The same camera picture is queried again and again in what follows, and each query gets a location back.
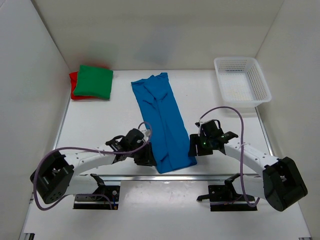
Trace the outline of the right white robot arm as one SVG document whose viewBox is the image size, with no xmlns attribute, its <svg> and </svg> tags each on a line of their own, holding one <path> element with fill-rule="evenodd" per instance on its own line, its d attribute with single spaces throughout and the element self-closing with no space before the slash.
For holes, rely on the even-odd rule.
<svg viewBox="0 0 320 240">
<path fill-rule="evenodd" d="M 224 185 L 214 193 L 201 195 L 198 201 L 212 199 L 227 204 L 237 201 L 244 194 L 252 199 L 264 199 L 275 210 L 282 212 L 308 194 L 305 182 L 293 159 L 278 158 L 264 153 L 231 132 L 223 132 L 218 120 L 197 122 L 198 133 L 190 135 L 190 157 L 212 155 L 214 151 L 242 161 L 256 173 L 241 173 L 224 180 Z"/>
</svg>

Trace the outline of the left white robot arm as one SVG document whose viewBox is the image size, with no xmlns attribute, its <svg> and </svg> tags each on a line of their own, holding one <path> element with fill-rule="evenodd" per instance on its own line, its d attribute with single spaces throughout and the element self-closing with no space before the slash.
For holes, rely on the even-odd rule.
<svg viewBox="0 0 320 240">
<path fill-rule="evenodd" d="M 102 166 L 114 165 L 132 158 L 138 166 L 155 167 L 151 129 L 131 129 L 94 149 L 68 147 L 70 153 L 59 148 L 48 154 L 31 174 L 34 192 L 49 205 L 67 195 L 89 195 L 99 199 L 104 195 L 104 181 L 96 173 L 87 173 Z"/>
</svg>

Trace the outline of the blue t shirt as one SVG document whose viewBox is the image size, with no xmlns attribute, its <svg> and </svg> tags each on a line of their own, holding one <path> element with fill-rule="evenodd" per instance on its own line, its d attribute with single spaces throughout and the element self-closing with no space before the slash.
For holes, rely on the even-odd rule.
<svg viewBox="0 0 320 240">
<path fill-rule="evenodd" d="M 142 118 L 152 127 L 151 146 L 160 174 L 197 164 L 166 72 L 131 83 Z"/>
</svg>

